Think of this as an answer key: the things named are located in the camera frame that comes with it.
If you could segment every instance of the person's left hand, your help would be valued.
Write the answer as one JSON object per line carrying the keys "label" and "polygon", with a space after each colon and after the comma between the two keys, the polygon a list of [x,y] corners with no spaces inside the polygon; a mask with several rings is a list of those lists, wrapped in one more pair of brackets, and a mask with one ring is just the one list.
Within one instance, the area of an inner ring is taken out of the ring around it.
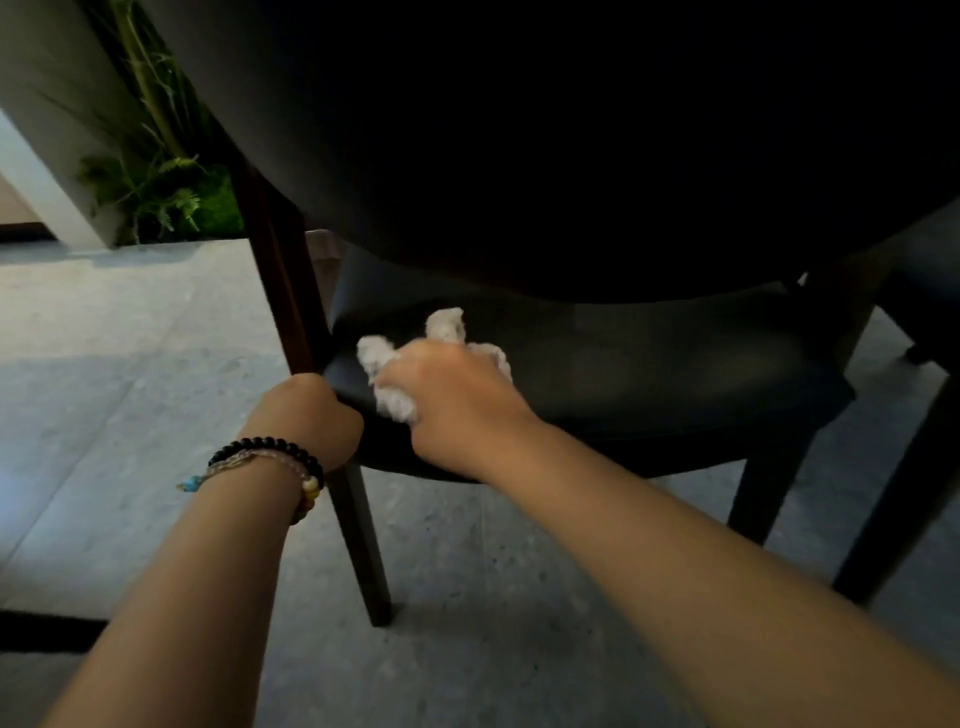
{"label": "person's left hand", "polygon": [[362,434],[360,413],[337,401],[322,376],[300,374],[260,399],[237,439],[283,438],[307,450],[329,472],[347,463]]}

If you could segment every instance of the gray tile floor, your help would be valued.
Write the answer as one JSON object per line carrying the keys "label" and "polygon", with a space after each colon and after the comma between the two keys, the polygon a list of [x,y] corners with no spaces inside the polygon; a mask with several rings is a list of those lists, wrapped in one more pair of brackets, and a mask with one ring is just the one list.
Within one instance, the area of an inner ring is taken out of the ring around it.
{"label": "gray tile floor", "polygon": [[[943,373],[877,314],[859,400],[817,439],[770,548],[828,578]],[[186,503],[173,488],[286,375],[242,241],[64,257],[0,248],[0,603],[105,616]],[[665,487],[722,519],[742,464]],[[584,575],[478,486],[367,472],[396,600],[369,627],[330,508],[291,531],[260,726],[700,725]],[[960,506],[877,619],[960,670]],[[0,725],[35,725],[78,663],[0,656]]]}

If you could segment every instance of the crumpled white cloth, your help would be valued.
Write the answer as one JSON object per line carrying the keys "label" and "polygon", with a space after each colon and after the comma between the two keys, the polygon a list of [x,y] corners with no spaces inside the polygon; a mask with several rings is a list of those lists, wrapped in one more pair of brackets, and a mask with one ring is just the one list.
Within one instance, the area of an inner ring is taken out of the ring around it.
{"label": "crumpled white cloth", "polygon": [[[442,308],[434,311],[426,319],[426,337],[456,344],[465,343],[467,332],[464,329],[463,317],[463,308]],[[489,355],[496,363],[497,369],[507,379],[513,381],[507,354],[500,347],[494,344],[467,344],[467,348]],[[383,336],[364,336],[357,342],[357,358],[370,378],[370,384],[373,384],[380,369],[398,356],[400,352]],[[376,397],[376,411],[381,415],[386,415],[399,423],[417,421],[417,406],[401,390],[394,387],[374,386],[373,396]]]}

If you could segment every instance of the green plant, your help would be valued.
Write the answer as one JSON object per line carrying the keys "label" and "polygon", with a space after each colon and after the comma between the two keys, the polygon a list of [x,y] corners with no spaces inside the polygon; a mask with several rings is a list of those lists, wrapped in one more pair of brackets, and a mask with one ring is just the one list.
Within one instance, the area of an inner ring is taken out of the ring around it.
{"label": "green plant", "polygon": [[242,236],[243,220],[227,168],[217,158],[209,113],[143,9],[134,0],[81,4],[145,111],[143,133],[121,133],[96,114],[87,121],[115,149],[81,162],[78,179],[94,194],[94,213],[108,204],[123,212],[120,245]]}

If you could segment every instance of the black chair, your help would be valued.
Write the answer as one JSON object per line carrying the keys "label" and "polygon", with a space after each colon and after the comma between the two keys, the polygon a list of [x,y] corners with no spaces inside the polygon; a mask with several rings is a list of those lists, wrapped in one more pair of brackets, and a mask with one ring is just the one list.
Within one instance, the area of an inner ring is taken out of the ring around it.
{"label": "black chair", "polygon": [[873,600],[960,486],[960,231],[946,232],[912,240],[879,297],[915,342],[907,360],[935,361],[949,376],[834,579],[858,604]]}
{"label": "black chair", "polygon": [[[879,244],[960,192],[958,48],[914,4],[668,9],[644,37],[595,7],[144,5],[246,157],[291,370],[367,421],[329,490],[374,624],[391,604],[359,465],[453,476],[376,416],[359,335],[461,305],[544,418],[635,472],[746,458],[729,524],[763,543],[852,398]],[[301,210],[354,244],[330,330]]]}

